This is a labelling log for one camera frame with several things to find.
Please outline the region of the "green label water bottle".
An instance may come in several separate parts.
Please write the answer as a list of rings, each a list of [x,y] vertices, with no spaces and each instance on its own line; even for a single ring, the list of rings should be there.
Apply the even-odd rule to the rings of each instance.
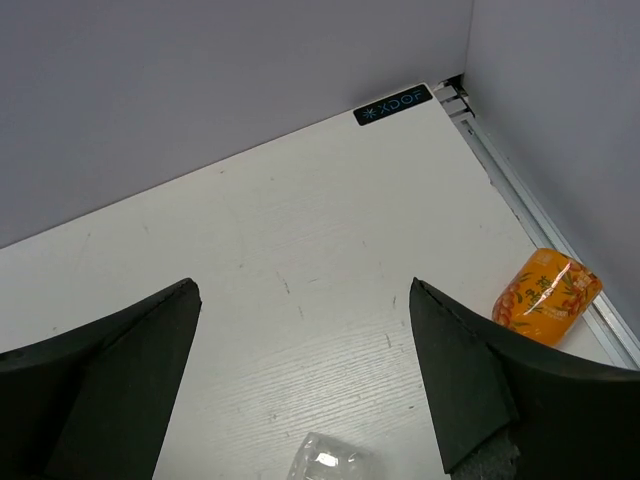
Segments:
[[[300,444],[286,478],[378,480],[385,479],[386,473],[373,452],[328,435],[310,432]]]

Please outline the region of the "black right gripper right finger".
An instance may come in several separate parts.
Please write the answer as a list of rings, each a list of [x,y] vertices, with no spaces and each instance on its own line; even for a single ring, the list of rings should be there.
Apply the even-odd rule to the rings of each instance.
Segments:
[[[411,327],[453,479],[635,479],[639,374],[495,324],[422,280]]]

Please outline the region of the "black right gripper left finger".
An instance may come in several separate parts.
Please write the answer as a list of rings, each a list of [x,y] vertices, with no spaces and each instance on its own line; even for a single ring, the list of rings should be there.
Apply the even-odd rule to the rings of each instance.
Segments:
[[[200,311],[183,279],[2,353],[2,478],[152,478]]]

